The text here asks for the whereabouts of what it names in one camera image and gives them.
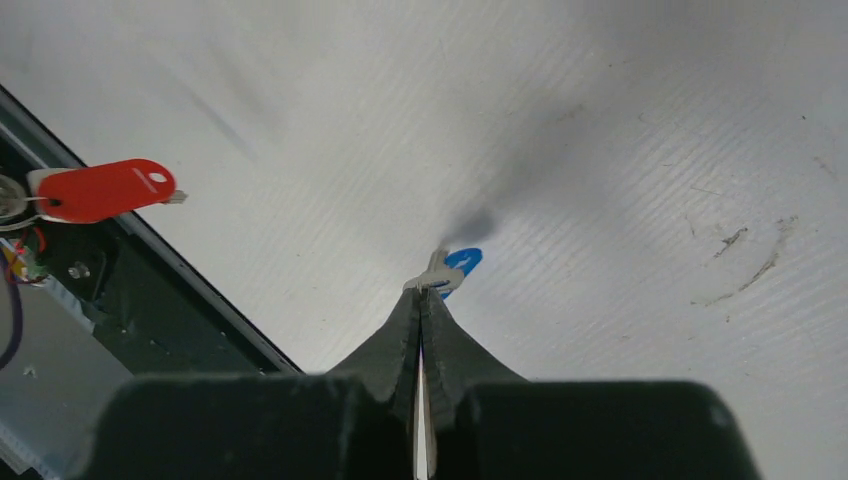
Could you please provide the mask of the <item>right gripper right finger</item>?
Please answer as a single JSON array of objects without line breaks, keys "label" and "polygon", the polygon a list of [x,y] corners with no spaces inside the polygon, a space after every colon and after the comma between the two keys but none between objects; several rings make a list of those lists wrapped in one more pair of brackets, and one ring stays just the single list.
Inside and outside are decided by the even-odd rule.
[{"label": "right gripper right finger", "polygon": [[420,296],[436,479],[756,479],[724,401],[680,380],[531,381]]}]

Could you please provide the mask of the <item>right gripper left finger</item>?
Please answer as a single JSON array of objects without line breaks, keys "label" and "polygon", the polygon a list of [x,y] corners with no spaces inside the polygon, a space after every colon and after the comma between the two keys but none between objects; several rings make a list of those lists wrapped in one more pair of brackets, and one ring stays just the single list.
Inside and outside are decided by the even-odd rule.
[{"label": "right gripper left finger", "polygon": [[106,404],[76,479],[411,479],[421,293],[321,375],[147,376]]}]

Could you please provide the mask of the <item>silver metal keyring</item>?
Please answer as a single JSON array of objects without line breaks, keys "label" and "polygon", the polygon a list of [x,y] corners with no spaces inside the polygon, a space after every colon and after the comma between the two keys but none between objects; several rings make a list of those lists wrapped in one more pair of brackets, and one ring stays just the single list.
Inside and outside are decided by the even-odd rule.
[{"label": "silver metal keyring", "polygon": [[1,175],[1,231],[10,232],[29,225],[32,220],[24,218],[28,209],[25,189],[14,179]]}]

